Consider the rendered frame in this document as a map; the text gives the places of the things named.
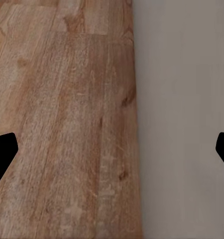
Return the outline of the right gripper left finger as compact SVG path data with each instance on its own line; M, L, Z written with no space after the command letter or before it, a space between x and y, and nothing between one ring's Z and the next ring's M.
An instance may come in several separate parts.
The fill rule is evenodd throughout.
M13 132L0 135L0 180L18 152L16 136Z

